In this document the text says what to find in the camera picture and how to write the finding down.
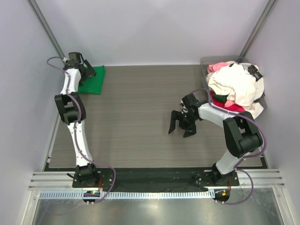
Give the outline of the green t shirt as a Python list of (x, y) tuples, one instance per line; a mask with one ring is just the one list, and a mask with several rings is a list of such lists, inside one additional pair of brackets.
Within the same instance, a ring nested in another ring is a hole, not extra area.
[(106, 74), (105, 66), (93, 67), (96, 75), (82, 82), (78, 88), (79, 94), (100, 95)]

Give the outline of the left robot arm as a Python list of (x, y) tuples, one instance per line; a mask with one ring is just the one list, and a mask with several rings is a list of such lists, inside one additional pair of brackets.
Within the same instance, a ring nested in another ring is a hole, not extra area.
[(90, 154), (85, 134), (86, 111), (79, 96), (82, 82), (96, 75), (96, 71), (81, 53), (70, 52), (62, 58), (65, 80), (60, 94), (54, 97), (60, 119), (66, 124), (75, 150), (74, 187), (94, 187), (99, 182), (94, 160)]

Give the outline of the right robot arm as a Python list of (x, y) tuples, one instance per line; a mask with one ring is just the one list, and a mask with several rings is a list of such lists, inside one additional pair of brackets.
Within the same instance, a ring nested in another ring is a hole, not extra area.
[(233, 175), (238, 163), (246, 156), (263, 146), (263, 137), (257, 125), (254, 124), (249, 112), (227, 112), (208, 101), (199, 101), (193, 93), (182, 98), (180, 111), (171, 112), (171, 121), (168, 133), (176, 128), (176, 122), (184, 130), (183, 137), (196, 134), (197, 120), (207, 120), (224, 131), (227, 147), (224, 155), (212, 166), (209, 178), (220, 185)]

